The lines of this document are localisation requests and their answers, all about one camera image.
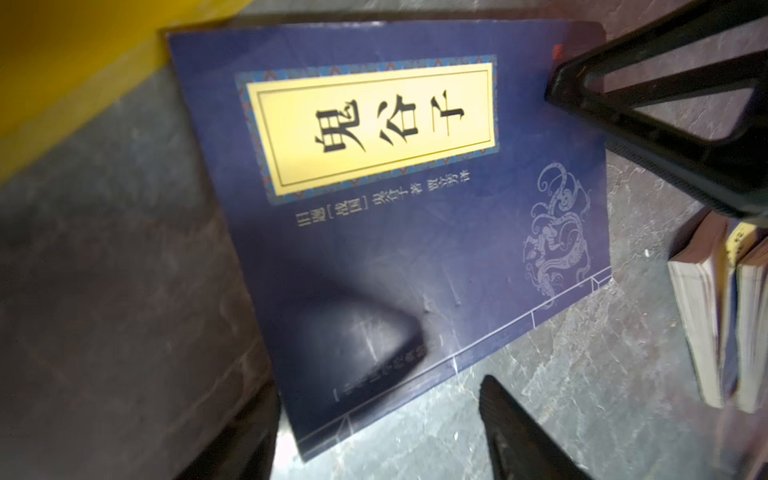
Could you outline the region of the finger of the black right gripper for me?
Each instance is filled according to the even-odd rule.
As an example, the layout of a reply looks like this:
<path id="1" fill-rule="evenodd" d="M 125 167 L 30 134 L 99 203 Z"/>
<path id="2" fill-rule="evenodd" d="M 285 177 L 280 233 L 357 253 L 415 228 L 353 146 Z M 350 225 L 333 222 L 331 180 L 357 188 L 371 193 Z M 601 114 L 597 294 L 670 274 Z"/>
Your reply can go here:
<path id="1" fill-rule="evenodd" d="M 612 73 L 767 17 L 764 1 L 691 1 L 557 66 L 546 100 L 604 133 L 606 147 L 705 206 L 735 219 L 767 216 L 767 52 L 731 55 L 605 91 Z M 704 134 L 664 115 L 738 92 L 725 132 Z"/>

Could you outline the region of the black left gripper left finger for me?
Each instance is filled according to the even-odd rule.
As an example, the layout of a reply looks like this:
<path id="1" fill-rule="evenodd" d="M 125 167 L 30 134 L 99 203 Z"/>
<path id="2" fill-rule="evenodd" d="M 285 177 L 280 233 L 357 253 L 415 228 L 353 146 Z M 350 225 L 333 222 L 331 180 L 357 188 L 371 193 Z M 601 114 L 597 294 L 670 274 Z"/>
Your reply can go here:
<path id="1" fill-rule="evenodd" d="M 266 383 L 177 479 L 270 478 L 281 403 L 274 383 Z"/>

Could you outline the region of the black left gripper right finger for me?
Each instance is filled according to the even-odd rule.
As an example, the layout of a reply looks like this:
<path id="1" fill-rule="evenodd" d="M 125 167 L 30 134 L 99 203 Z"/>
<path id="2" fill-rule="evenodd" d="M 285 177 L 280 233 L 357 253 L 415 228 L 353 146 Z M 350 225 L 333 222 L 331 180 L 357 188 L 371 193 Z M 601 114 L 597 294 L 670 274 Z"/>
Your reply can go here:
<path id="1" fill-rule="evenodd" d="M 492 375 L 481 382 L 479 414 L 495 480 L 590 479 Z"/>

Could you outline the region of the dark blue book yellow label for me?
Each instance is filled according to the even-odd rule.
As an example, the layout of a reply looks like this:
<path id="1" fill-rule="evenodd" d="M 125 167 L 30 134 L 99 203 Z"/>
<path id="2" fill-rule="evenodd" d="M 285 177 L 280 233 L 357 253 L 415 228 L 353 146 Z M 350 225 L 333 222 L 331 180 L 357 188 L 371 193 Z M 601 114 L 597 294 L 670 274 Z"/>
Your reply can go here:
<path id="1" fill-rule="evenodd" d="M 299 455 L 603 286 L 602 135 L 549 104 L 575 20 L 167 37 Z"/>

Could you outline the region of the yellow pink blue bookshelf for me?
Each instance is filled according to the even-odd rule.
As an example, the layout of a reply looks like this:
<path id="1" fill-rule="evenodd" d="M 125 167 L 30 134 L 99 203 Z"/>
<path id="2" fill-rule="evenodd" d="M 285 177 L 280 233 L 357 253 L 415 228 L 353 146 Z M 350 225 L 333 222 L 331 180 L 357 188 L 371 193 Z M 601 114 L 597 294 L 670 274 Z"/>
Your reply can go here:
<path id="1" fill-rule="evenodd" d="M 171 28 L 244 1 L 4 1 L 1 178 L 7 180 L 163 66 Z"/>

